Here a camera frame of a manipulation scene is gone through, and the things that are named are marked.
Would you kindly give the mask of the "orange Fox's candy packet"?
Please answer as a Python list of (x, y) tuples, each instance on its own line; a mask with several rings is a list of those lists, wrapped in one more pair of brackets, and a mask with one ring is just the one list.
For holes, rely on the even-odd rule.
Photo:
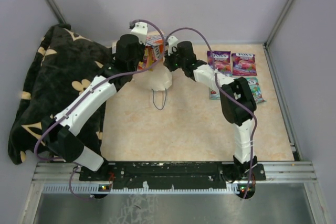
[(144, 50), (144, 58), (138, 64), (138, 70), (143, 70), (152, 66), (157, 62), (161, 53), (163, 52), (163, 45), (146, 46)]

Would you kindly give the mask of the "blue checkered paper bag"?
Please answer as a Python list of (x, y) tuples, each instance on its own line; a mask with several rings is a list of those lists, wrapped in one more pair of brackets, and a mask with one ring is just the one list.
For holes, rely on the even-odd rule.
[[(146, 39), (146, 46), (163, 45), (163, 40), (157, 31), (149, 32)], [(164, 59), (157, 60), (146, 72), (136, 74), (133, 80), (142, 89), (152, 92), (152, 102), (154, 107), (161, 111), (167, 101), (167, 91), (172, 85), (172, 74), (163, 65)]]

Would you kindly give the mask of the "pink Fox's candy packet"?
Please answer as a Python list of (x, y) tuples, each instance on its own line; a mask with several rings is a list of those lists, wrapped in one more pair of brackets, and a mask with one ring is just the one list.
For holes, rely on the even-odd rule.
[(211, 68), (217, 69), (219, 72), (232, 75), (231, 64), (230, 64), (230, 51), (207, 51), (207, 63)]

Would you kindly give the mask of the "teal Fox's candy packet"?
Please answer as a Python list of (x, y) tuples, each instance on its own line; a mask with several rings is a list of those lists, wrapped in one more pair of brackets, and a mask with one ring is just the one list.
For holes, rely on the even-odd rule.
[[(233, 77), (233, 75), (231, 73), (224, 73), (224, 75), (226, 77), (230, 77), (230, 78)], [(216, 91), (214, 91), (212, 89), (209, 89), (209, 99), (210, 100), (219, 100), (220, 99), (220, 93), (216, 92)]]
[(248, 77), (246, 78), (246, 80), (248, 82), (248, 85), (250, 87), (250, 90), (252, 92), (255, 102), (257, 104), (266, 102), (266, 100), (262, 96), (258, 79), (256, 77)]

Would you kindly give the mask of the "purple Fox's candy packet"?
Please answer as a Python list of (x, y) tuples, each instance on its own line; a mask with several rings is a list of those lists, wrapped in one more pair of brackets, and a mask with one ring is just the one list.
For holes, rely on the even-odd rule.
[(231, 59), (234, 76), (257, 76), (255, 54), (233, 53)]

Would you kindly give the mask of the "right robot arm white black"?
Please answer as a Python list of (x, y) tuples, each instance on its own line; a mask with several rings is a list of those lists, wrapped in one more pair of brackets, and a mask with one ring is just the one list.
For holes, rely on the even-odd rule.
[(186, 77), (202, 83), (220, 94), (220, 104), (224, 118), (234, 127), (235, 153), (234, 172), (242, 180), (252, 179), (253, 168), (257, 165), (254, 153), (254, 134), (257, 119), (255, 99), (244, 77), (234, 79), (208, 63), (198, 60), (190, 41), (179, 41), (171, 36), (165, 43), (164, 65), (173, 72), (181, 69)]

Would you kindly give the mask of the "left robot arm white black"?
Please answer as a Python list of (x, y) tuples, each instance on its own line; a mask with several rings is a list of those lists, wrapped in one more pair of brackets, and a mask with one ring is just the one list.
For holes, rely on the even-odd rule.
[(41, 123), (46, 146), (65, 161), (90, 169), (91, 175), (98, 180), (108, 177), (109, 167), (100, 154), (86, 147), (77, 136), (90, 117), (132, 80), (138, 63), (143, 59), (145, 43), (145, 35), (121, 36), (113, 61), (101, 68), (74, 102), (53, 119), (45, 118)]

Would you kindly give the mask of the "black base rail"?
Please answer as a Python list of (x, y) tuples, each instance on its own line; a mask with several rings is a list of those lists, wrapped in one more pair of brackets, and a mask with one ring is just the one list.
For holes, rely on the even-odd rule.
[(233, 162), (105, 162), (96, 172), (83, 167), (81, 182), (107, 181), (114, 189), (225, 189), (228, 183), (266, 179), (256, 160)]

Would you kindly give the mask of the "right aluminium frame post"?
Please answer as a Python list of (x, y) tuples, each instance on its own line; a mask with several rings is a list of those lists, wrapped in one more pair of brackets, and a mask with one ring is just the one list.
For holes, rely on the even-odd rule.
[(284, 7), (282, 8), (280, 15), (274, 24), (266, 42), (264, 43), (264, 47), (268, 48), (270, 47), (271, 43), (273, 42), (275, 36), (277, 35), (279, 29), (281, 28), (282, 24), (284, 23), (287, 15), (289, 14), (295, 0), (287, 0)]

